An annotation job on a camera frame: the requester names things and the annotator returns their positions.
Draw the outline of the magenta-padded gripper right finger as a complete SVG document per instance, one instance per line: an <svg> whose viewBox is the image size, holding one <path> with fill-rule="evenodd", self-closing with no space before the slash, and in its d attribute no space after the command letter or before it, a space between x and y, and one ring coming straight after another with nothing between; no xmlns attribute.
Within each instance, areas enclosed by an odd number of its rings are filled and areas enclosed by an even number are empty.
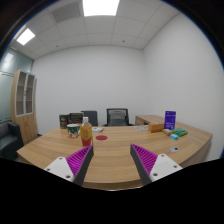
<svg viewBox="0 0 224 224"><path fill-rule="evenodd" d="M148 185L182 169L180 165L166 154L156 155L135 144L130 145L130 154L143 185Z"/></svg>

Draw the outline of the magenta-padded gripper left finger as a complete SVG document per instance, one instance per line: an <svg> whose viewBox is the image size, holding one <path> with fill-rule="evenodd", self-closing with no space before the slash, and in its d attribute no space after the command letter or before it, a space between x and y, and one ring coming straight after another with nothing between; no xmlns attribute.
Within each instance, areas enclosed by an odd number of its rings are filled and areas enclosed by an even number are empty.
<svg viewBox="0 0 224 224"><path fill-rule="evenodd" d="M45 171L82 186L93 155L93 146L90 145L68 157L58 157Z"/></svg>

